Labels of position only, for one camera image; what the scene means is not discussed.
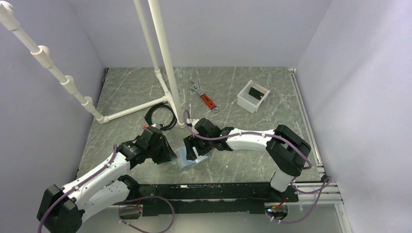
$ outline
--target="white box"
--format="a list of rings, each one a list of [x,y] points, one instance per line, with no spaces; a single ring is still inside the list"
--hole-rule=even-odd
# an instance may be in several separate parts
[[[249,95],[249,90],[252,86],[255,89],[259,90],[262,94],[264,94],[261,100],[258,100],[255,97]],[[254,113],[259,109],[259,106],[266,100],[269,92],[270,91],[268,89],[250,80],[247,83],[247,85],[242,89],[242,91],[240,91],[238,94],[238,105],[246,109],[250,113]]]

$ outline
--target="black cable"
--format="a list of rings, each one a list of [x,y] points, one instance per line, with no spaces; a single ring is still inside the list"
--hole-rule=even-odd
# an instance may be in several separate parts
[[[144,116],[144,119],[147,122],[147,124],[148,125],[153,125],[152,115],[153,115],[153,112],[155,112],[155,110],[158,109],[158,108],[167,108],[167,109],[169,109],[169,111],[172,113],[172,116],[173,116],[171,122],[168,125],[164,126],[163,124],[160,124],[160,130],[169,130],[169,129],[173,128],[177,123],[176,116],[173,113],[173,109],[170,106],[165,105],[164,103],[157,104],[157,105],[151,107],[147,111],[146,115]]]

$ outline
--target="adjustable wrench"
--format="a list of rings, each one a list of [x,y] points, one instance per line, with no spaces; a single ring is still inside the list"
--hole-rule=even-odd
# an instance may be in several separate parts
[[[219,109],[216,107],[215,103],[209,98],[209,96],[203,93],[203,91],[200,89],[199,80],[193,81],[191,79],[190,81],[193,83],[193,85],[190,88],[197,92],[200,95],[200,97],[202,97],[203,101],[212,110],[212,112],[217,113]]]

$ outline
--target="marble tabletop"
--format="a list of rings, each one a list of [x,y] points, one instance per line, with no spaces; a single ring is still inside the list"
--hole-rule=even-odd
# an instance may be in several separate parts
[[[165,70],[163,77],[167,82]],[[243,130],[275,129],[287,125],[309,142],[305,122],[301,115],[296,91],[287,68],[284,67],[177,67],[174,70],[183,109],[189,109],[192,118],[206,117],[219,127],[233,126]],[[199,79],[203,91],[216,103],[219,112],[213,113],[200,96],[190,90],[192,79]],[[237,105],[237,94],[253,80],[271,92],[254,114]],[[97,104],[97,110],[110,115],[163,95],[153,68],[110,68]],[[93,120],[78,176],[84,175],[112,152],[113,144],[131,140],[147,124],[142,110],[105,124]],[[153,122],[169,122],[172,115],[166,109],[153,114]],[[176,152],[183,147],[183,138],[189,133],[175,126],[164,134]],[[193,168],[180,171],[173,163],[156,165],[150,159],[129,172],[142,184],[164,183],[230,183],[268,182],[277,169],[272,158],[263,152],[212,151],[212,158]],[[297,181],[319,181],[313,152],[309,160],[314,165],[304,170]]]

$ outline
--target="robotic arm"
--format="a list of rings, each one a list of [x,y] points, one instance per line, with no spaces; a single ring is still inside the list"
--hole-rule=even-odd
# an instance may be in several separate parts
[[[75,181],[62,188],[50,186],[44,192],[37,219],[41,221],[56,200],[61,199],[45,216],[44,226],[50,232],[74,233],[106,207],[138,198],[140,185],[126,172],[148,158],[160,164],[176,155],[162,131],[154,126],[146,128],[135,140],[121,143],[113,155]]]
[[[194,134],[184,139],[187,160],[196,160],[194,149],[198,155],[204,155],[213,148],[220,151],[268,152],[279,167],[270,182],[271,187],[279,192],[284,192],[289,183],[300,176],[310,152],[309,144],[285,125],[278,125],[275,130],[267,131],[244,131],[233,127],[220,129],[205,118],[192,120],[192,125]],[[284,147],[285,141],[289,142],[286,147]]]

